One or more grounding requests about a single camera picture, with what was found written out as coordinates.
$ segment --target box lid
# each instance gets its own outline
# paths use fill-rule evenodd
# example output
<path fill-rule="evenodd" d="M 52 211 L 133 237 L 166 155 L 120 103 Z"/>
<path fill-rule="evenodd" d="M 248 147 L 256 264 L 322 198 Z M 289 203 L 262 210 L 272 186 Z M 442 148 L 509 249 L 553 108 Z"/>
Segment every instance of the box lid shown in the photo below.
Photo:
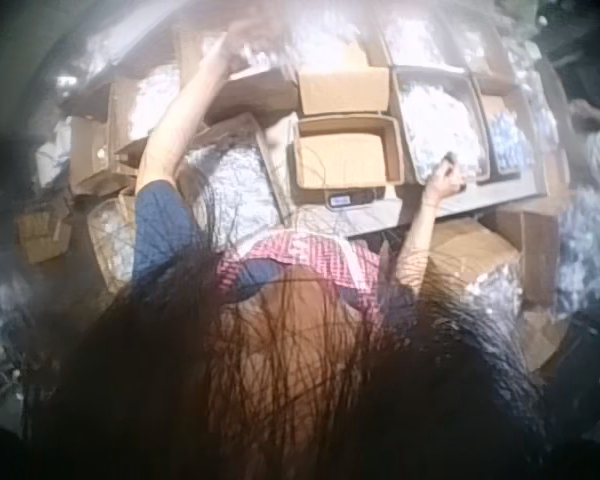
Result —
<path fill-rule="evenodd" d="M 462 285 L 519 258 L 520 253 L 509 242 L 472 219 L 445 222 L 433 231 L 431 261 L 438 271 Z"/>
<path fill-rule="evenodd" d="M 339 72 L 298 74 L 305 115 L 383 112 L 389 108 L 389 69 L 363 67 Z"/>

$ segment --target raised arm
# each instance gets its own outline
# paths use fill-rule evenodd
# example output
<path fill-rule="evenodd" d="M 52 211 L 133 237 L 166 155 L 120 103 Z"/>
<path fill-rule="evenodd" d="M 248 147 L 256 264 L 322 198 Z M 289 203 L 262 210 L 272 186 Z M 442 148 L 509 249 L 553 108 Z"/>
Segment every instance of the raised arm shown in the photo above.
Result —
<path fill-rule="evenodd" d="M 579 120 L 592 120 L 600 127 L 600 109 L 586 100 L 574 100 L 571 103 L 571 114 Z"/>
<path fill-rule="evenodd" d="M 263 31 L 261 20 L 235 22 L 200 62 L 194 78 L 171 103 L 149 138 L 140 162 L 136 193 L 155 180 L 176 186 L 180 161 L 211 102 L 229 78 L 237 53 L 245 41 L 261 36 Z"/>
<path fill-rule="evenodd" d="M 420 293 L 427 269 L 431 236 L 440 202 L 458 193 L 463 185 L 464 181 L 455 161 L 447 156 L 425 186 L 420 209 L 398 254 L 395 273 L 398 282 L 410 288 L 416 296 Z"/>

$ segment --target hand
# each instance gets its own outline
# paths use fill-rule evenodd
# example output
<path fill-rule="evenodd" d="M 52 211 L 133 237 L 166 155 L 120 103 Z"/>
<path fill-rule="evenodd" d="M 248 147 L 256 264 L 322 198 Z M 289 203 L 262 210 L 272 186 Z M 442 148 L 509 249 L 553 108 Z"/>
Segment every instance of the hand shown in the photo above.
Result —
<path fill-rule="evenodd" d="M 577 120 L 588 120 L 593 116 L 593 107 L 586 100 L 574 100 L 569 105 L 571 116 Z"/>
<path fill-rule="evenodd" d="M 278 30 L 269 16 L 260 10 L 251 10 L 247 18 L 229 25 L 207 57 L 225 62 L 231 72 L 238 71 L 245 66 L 241 58 L 244 47 L 249 45 L 255 49 L 266 49 Z"/>
<path fill-rule="evenodd" d="M 437 208 L 440 202 L 460 192 L 464 187 L 464 179 L 460 174 L 453 154 L 447 154 L 436 167 L 422 195 L 422 204 Z"/>

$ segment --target red checkered shirt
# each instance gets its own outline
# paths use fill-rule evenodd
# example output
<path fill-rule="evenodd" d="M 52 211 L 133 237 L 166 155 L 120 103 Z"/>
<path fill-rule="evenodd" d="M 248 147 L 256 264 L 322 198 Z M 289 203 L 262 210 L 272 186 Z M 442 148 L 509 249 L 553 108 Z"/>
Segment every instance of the red checkered shirt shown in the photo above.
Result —
<path fill-rule="evenodd" d="M 252 259 L 310 268 L 337 287 L 356 290 L 358 310 L 369 314 L 379 312 L 376 296 L 379 257 L 366 248 L 314 233 L 268 232 L 225 253 L 218 268 L 223 292 L 235 287 L 243 262 Z"/>

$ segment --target wrist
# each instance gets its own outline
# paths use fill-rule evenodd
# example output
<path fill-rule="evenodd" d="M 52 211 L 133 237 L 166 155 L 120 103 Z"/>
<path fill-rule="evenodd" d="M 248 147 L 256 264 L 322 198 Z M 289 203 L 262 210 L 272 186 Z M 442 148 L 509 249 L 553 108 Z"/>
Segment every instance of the wrist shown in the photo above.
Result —
<path fill-rule="evenodd" d="M 422 194 L 422 199 L 420 203 L 423 208 L 438 210 L 438 206 L 440 205 L 440 198 L 438 197 L 438 195 L 431 194 L 425 190 L 425 192 Z"/>
<path fill-rule="evenodd" d="M 228 51 L 224 38 L 218 40 L 212 50 L 200 62 L 201 69 L 207 69 L 220 77 L 229 77 L 232 55 Z"/>

